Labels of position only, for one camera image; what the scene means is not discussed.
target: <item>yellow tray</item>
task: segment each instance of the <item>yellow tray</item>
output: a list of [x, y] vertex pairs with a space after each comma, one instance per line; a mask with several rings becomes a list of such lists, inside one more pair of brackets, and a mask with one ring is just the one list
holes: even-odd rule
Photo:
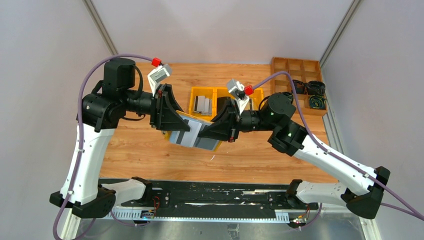
[[[197, 96], [205, 96], [208, 99], [212, 99], [211, 116], [206, 116], [202, 115], [201, 113], [194, 112], [195, 99]], [[211, 121], [219, 111], [219, 109], [217, 110], [217, 99], [221, 97], [230, 97], [234, 99], [234, 97], [228, 92], [226, 87], [192, 86], [190, 94], [190, 104], [188, 105], [188, 114], [197, 118]], [[249, 97], [253, 100], [254, 109], [258, 110], [259, 103], [261, 103], [262, 99], [264, 99], [264, 90], [262, 88], [258, 88]]]

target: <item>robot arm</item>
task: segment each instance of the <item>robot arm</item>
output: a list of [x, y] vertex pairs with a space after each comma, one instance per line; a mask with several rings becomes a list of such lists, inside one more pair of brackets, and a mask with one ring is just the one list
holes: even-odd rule
[[[66, 204], [67, 208], [72, 208], [74, 215], [80, 218], [102, 218], [114, 206], [130, 200], [153, 207], [151, 182], [133, 177], [121, 183], [98, 185], [98, 177], [109, 141], [127, 111], [140, 116], [150, 115], [150, 125], [160, 131], [190, 131], [190, 126], [176, 112], [183, 110], [174, 98], [172, 86], [159, 83], [171, 72], [168, 65], [157, 66], [148, 75], [153, 93], [136, 92], [130, 90], [135, 85], [134, 61], [115, 58], [105, 64], [104, 79], [99, 85], [102, 86], [102, 93], [93, 91], [82, 101], [84, 150], [73, 192]], [[306, 129], [291, 120], [296, 108], [286, 95], [274, 93], [263, 100], [259, 110], [244, 110], [249, 102], [249, 93], [253, 92], [252, 87], [245, 88], [240, 82], [232, 80], [227, 88], [236, 100], [226, 101], [212, 120], [213, 124], [199, 132], [199, 138], [234, 142], [240, 131], [272, 131], [268, 142], [277, 151], [312, 163], [340, 181], [334, 184], [293, 180], [284, 199], [274, 201], [285, 201], [293, 207], [315, 202], [335, 204], [346, 206], [360, 217], [375, 218], [383, 198], [383, 189], [367, 176], [318, 148]], [[362, 165], [323, 142], [320, 143], [329, 151], [359, 166], [368, 175], [387, 183], [390, 172], [384, 167], [373, 169]], [[50, 195], [50, 202], [58, 207], [68, 194], [78, 142], [75, 151], [63, 187]]]

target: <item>scratched black surface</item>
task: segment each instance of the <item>scratched black surface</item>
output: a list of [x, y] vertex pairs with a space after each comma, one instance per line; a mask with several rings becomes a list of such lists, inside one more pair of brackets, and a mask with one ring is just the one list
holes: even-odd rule
[[[104, 178], [99, 184], [112, 184], [127, 179]], [[268, 193], [243, 194], [243, 191], [275, 190], [285, 192], [288, 185], [222, 183], [222, 182], [192, 182], [192, 181], [156, 181], [151, 180], [154, 188], [162, 188], [161, 203], [164, 193], [169, 193], [167, 206], [161, 204], [157, 210], [158, 217], [185, 218], [275, 218], [275, 206], [270, 206]], [[122, 204], [125, 207], [140, 206], [135, 201]], [[318, 209], [318, 204], [310, 205], [312, 210]], [[280, 209], [293, 209], [288, 203], [281, 203]]]

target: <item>wooden compartment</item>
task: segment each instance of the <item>wooden compartment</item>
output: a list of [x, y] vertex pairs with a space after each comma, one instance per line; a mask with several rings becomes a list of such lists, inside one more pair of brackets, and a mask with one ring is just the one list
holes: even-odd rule
[[[293, 80], [299, 80], [304, 83], [308, 83], [310, 81], [323, 81], [320, 62], [316, 60], [273, 57], [271, 63], [271, 74], [280, 71], [288, 72]], [[273, 78], [270, 82], [272, 93], [292, 91], [289, 79], [285, 75], [279, 75]], [[305, 115], [324, 116], [327, 113], [327, 106], [325, 109], [311, 108], [309, 105], [309, 97], [310, 96], [308, 94], [298, 94], [302, 113]]]

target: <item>wooden table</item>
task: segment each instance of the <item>wooden table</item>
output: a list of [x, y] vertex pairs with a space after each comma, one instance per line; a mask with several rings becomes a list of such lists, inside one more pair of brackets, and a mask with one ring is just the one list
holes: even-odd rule
[[[244, 85], [254, 85], [271, 72], [267, 64], [170, 65], [172, 75], [165, 82], [172, 84], [175, 98], [184, 111], [189, 107], [193, 86], [225, 86], [232, 78]], [[147, 74], [153, 67], [148, 63], [138, 63], [137, 66], [144, 76], [144, 90], [149, 92]], [[266, 83], [263, 90], [265, 96], [270, 95], [270, 84]], [[137, 116], [129, 113], [127, 117]], [[336, 182], [319, 168], [273, 149], [267, 142], [271, 132], [241, 132], [235, 142], [223, 142], [216, 152], [212, 152], [169, 143], [160, 131], [151, 128], [149, 116], [146, 118], [119, 122], [107, 148], [100, 177], [280, 184], [288, 184], [293, 179]], [[298, 114], [292, 119], [301, 123]], [[308, 115], [306, 121], [314, 134], [327, 143], [322, 118]]]

